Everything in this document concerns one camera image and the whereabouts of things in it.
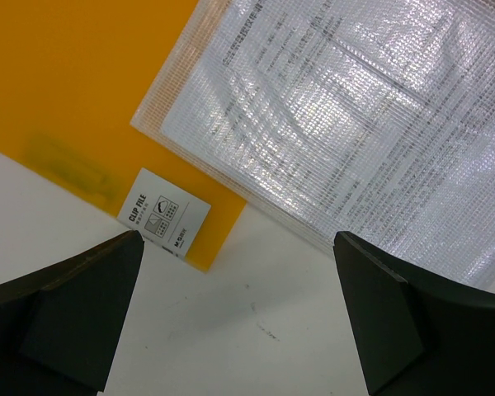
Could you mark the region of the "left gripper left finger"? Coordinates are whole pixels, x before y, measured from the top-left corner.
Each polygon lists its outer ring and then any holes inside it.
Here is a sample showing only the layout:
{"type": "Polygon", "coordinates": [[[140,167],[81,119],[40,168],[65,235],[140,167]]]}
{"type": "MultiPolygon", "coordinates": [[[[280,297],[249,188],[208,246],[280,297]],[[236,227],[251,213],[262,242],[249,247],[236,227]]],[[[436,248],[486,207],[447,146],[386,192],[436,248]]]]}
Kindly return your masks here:
{"type": "Polygon", "coordinates": [[[127,231],[0,285],[0,395],[106,388],[144,253],[127,231]]]}

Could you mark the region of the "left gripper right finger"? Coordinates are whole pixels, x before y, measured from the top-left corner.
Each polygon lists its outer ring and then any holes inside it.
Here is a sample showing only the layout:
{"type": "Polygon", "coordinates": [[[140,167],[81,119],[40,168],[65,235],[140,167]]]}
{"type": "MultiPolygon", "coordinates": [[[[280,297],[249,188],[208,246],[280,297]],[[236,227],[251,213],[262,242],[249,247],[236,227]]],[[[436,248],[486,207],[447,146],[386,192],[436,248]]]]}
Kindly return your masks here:
{"type": "Polygon", "coordinates": [[[495,395],[495,294],[344,231],[333,246],[370,395],[495,395]]]}

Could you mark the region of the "clear document sleeve with paper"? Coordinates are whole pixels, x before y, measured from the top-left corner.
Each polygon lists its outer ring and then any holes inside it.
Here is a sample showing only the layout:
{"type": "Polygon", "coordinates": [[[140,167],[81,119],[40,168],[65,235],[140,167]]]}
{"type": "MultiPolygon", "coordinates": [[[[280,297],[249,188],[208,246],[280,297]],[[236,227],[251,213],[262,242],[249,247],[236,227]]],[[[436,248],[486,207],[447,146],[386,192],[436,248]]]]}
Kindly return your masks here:
{"type": "Polygon", "coordinates": [[[131,123],[322,250],[495,279],[495,1],[200,1],[131,123]]]}

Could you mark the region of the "orange plastic folder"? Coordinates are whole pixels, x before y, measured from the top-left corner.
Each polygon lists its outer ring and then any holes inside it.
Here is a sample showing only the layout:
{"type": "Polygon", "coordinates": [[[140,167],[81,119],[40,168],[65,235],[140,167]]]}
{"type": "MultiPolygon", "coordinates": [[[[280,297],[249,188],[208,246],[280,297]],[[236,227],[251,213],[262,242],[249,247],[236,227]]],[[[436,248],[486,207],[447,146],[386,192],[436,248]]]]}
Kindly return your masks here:
{"type": "Polygon", "coordinates": [[[0,153],[117,215],[142,169],[210,212],[186,254],[208,271],[243,198],[132,127],[193,1],[0,1],[0,153]]]}

